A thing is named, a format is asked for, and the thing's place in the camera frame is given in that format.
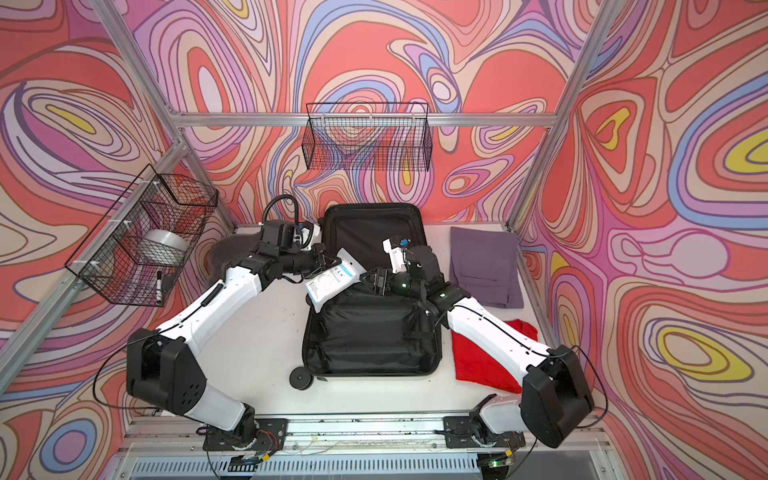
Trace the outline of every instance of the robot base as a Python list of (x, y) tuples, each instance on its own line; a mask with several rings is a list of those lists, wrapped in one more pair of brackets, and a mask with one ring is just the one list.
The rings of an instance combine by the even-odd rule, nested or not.
[(504, 432), (499, 435), (487, 435), (485, 438), (478, 438), (473, 432), (475, 420), (470, 416), (461, 417), (443, 417), (442, 426), (445, 435), (445, 446), (449, 449), (471, 449), (480, 445), (475, 442), (474, 436), (479, 442), (488, 447), (505, 447), (513, 452), (525, 446), (525, 437), (521, 432)]
[[(286, 429), (288, 428), (287, 419), (254, 419), (259, 426), (259, 432), (256, 435), (256, 441), (250, 446), (247, 451), (255, 452), (257, 455), (263, 453), (282, 450), (286, 441)], [(271, 435), (267, 435), (264, 432), (269, 432), (277, 439), (277, 445), (274, 445), (274, 440)], [(207, 452), (238, 452), (232, 445), (232, 437), (216, 427), (210, 427), (210, 431), (206, 435), (205, 442), (203, 443), (203, 450)]]

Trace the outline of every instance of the wire basket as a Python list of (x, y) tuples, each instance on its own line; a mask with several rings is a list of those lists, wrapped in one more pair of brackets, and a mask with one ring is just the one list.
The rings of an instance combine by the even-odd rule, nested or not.
[(164, 306), (218, 202), (216, 188), (185, 175), (154, 172), (144, 183), (94, 255), (73, 261), (76, 250), (65, 265), (109, 303)]
[(307, 170), (429, 170), (429, 104), (323, 102), (306, 110)]

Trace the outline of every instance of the purple cloth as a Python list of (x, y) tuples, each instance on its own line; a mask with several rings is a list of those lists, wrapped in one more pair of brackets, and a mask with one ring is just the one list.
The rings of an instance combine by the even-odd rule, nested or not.
[(451, 227), (451, 282), (483, 306), (522, 308), (518, 236)]

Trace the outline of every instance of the suitcase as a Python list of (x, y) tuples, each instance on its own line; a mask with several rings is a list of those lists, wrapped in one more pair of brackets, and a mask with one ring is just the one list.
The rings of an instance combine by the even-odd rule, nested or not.
[[(321, 220), (330, 252), (345, 248), (371, 270), (390, 267), (382, 242), (401, 236), (426, 245), (421, 214), (411, 204), (347, 204), (327, 210)], [(420, 376), (442, 358), (441, 327), (417, 300), (378, 296), (355, 283), (310, 314), (302, 360), (315, 376)]]

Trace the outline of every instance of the metal rail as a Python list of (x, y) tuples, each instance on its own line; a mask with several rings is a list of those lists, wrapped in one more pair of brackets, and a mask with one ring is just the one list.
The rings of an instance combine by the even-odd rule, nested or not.
[[(157, 162), (156, 170), (160, 173), (173, 171), (185, 152), (186, 147), (184, 145), (179, 142), (175, 143)], [(141, 192), (146, 187), (147, 184), (138, 184), (130, 196), (114, 212), (112, 219), (124, 217), (136, 204)], [(107, 223), (94, 235), (78, 259), (91, 258), (117, 226), (117, 222)], [(0, 395), (11, 385), (13, 379), (21, 372), (29, 358), (37, 351), (56, 322), (64, 315), (84, 287), (83, 282), (69, 270), (64, 269), (63, 265), (62, 270), (61, 278), (51, 292), (45, 296), (43, 301), (38, 303), (32, 313), (11, 334), (8, 342), (0, 349)]]
[(597, 60), (600, 50), (603, 48), (605, 38), (608, 32), (611, 30), (616, 17), (624, 6), (624, 0), (605, 0), (600, 4), (598, 14), (595, 15), (594, 22), (587, 33), (587, 38), (584, 40), (584, 47), (579, 52), (578, 59), (574, 65), (574, 70), (571, 72), (571, 76), (565, 82), (565, 89), (561, 96), (558, 107), (555, 110), (557, 120), (552, 126), (551, 130), (545, 136), (542, 141), (541, 148), (538, 155), (533, 160), (531, 171), (526, 175), (523, 184), (520, 187), (520, 193), (518, 194), (515, 204), (507, 219), (507, 229), (512, 230), (515, 223), (518, 221), (518, 217), (522, 213), (522, 207), (525, 205), (525, 201), (531, 191), (536, 188), (538, 182), (541, 179), (541, 174), (544, 172), (544, 168), (549, 163), (554, 154), (557, 153), (557, 142), (564, 129), (568, 126), (568, 119), (571, 116), (576, 105), (578, 95), (581, 93), (581, 89), (584, 87), (584, 83), (587, 81), (594, 61)]
[[(412, 114), (357, 114), (374, 118), (410, 118)], [(307, 114), (198, 114), (171, 113), (176, 127), (303, 127), (308, 120)], [(429, 124), (433, 127), (496, 127), (526, 126), (551, 127), (556, 121), (555, 114), (429, 114)]]
[[(213, 181), (208, 176), (208, 172), (203, 162), (197, 156), (197, 152), (191, 147), (184, 129), (177, 127), (170, 117), (170, 103), (163, 95), (160, 85), (157, 83), (152, 70), (147, 65), (144, 56), (131, 34), (131, 30), (125, 24), (123, 16), (115, 8), (112, 0), (91, 0), (94, 10), (101, 19), (101, 24), (107, 30), (114, 46), (120, 52), (127, 65), (128, 73), (144, 90), (152, 104), (154, 113), (160, 120), (160, 123), (168, 131), (168, 134), (176, 141), (180, 141), (187, 147), (187, 166), (194, 177), (215, 187)], [(234, 222), (230, 216), (230, 211), (222, 204), (217, 206), (219, 217), (230, 232), (234, 232)]]

